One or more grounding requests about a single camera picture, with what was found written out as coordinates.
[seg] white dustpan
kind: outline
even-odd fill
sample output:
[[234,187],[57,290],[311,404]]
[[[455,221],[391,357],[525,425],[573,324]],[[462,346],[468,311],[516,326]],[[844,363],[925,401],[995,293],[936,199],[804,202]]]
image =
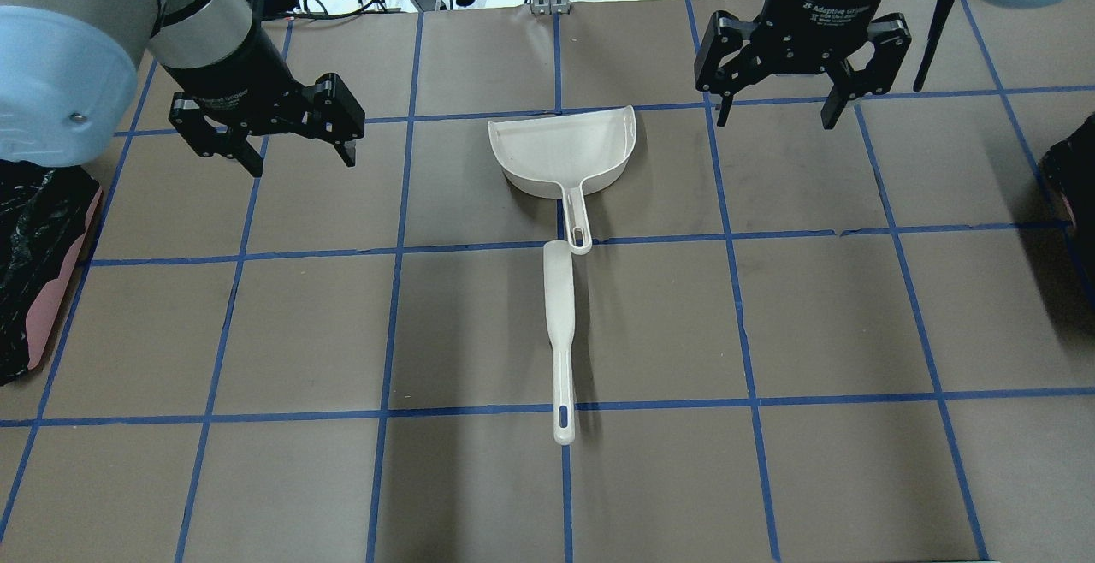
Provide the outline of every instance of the white dustpan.
[[584,196],[611,185],[627,165],[634,107],[489,123],[487,129],[509,182],[529,195],[562,199],[570,251],[589,252],[593,235]]

